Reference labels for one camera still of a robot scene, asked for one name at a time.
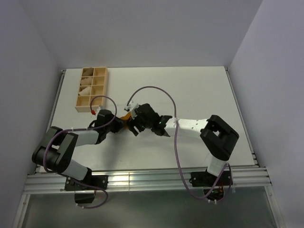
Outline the mustard yellow striped sock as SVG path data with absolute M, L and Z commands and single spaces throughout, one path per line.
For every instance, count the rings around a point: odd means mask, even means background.
M 129 127 L 127 126 L 127 122 L 131 117 L 132 116 L 130 112 L 128 112 L 125 116 L 120 117 L 120 120 L 123 122 L 123 126 L 125 129 L 129 129 Z

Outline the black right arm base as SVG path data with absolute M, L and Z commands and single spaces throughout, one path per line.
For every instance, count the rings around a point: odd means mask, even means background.
M 207 173 L 207 171 L 191 172 L 189 183 L 192 185 L 192 187 L 211 188 L 216 179 L 216 176 Z M 229 171 L 223 171 L 222 175 L 215 185 L 215 188 L 207 196 L 207 200 L 214 203 L 222 200 L 225 197 L 225 193 L 228 193 L 228 191 L 231 190 L 232 185 L 233 180 L 231 173 Z

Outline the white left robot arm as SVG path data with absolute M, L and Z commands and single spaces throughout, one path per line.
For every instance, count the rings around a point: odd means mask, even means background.
M 87 128 L 66 129 L 52 126 L 32 154 L 32 161 L 48 170 L 75 179 L 76 185 L 86 190 L 92 186 L 92 171 L 72 159 L 76 147 L 100 144 L 108 133 L 123 129 L 125 121 L 109 110 L 100 110 Z

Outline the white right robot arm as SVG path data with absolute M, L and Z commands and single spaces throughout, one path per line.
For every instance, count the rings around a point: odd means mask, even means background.
M 239 139 L 239 134 L 221 117 L 212 115 L 208 119 L 178 119 L 159 115 L 149 104 L 128 104 L 124 109 L 131 115 L 126 125 L 135 136 L 149 129 L 158 136 L 171 137 L 177 131 L 181 136 L 201 139 L 211 154 L 206 181 L 210 185 L 221 181 L 221 171 Z

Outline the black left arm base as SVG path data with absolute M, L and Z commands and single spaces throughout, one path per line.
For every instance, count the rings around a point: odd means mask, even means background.
M 84 180 L 74 180 L 67 177 L 64 190 L 74 192 L 74 200 L 76 204 L 85 205 L 91 204 L 96 196 L 98 190 L 105 192 L 107 200 L 108 194 L 106 192 L 108 184 L 108 175 L 92 175 L 86 177 Z

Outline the cream rolled sock lower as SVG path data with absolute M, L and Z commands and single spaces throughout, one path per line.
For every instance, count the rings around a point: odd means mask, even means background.
M 85 87 L 83 88 L 81 91 L 78 92 L 79 96 L 86 96 L 86 95 L 90 95 L 91 94 L 91 87 Z

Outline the cream rolled sock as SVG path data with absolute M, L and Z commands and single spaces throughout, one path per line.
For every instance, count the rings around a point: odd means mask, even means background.
M 82 77 L 81 80 L 80 80 L 80 85 L 81 86 L 90 86 L 92 85 L 92 81 L 93 81 L 93 78 L 90 76 L 90 77 Z
M 81 91 L 78 92 L 79 96 L 86 96 L 86 95 L 90 95 L 91 94 L 91 87 L 85 87 L 83 88 Z
M 93 76 L 94 73 L 94 68 L 90 67 L 90 68 L 85 68 L 83 70 L 82 76 Z

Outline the wooden compartment organizer box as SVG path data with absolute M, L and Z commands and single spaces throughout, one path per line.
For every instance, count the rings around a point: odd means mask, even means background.
M 101 95 L 107 94 L 107 84 L 108 84 L 108 69 L 106 67 L 93 67 L 94 73 L 91 87 L 91 94 L 86 96 L 79 96 L 77 93 L 77 100 L 76 100 L 76 106 L 75 109 L 78 112 L 91 112 L 90 105 L 102 105 L 105 107 L 106 99 L 102 97 L 98 97 Z M 79 84 L 78 92 L 81 91 L 83 88 L 88 86 L 81 86 Z

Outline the cream rolled sock middle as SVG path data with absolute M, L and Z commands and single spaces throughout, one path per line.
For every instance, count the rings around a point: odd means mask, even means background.
M 90 76 L 90 77 L 82 77 L 81 80 L 80 80 L 80 85 L 81 86 L 90 86 L 92 85 L 92 81 L 93 81 L 93 78 Z

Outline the cream rolled sock top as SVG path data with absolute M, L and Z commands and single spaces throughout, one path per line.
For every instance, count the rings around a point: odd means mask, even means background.
M 90 67 L 90 68 L 85 68 L 83 70 L 82 76 L 93 76 L 94 73 L 94 68 Z

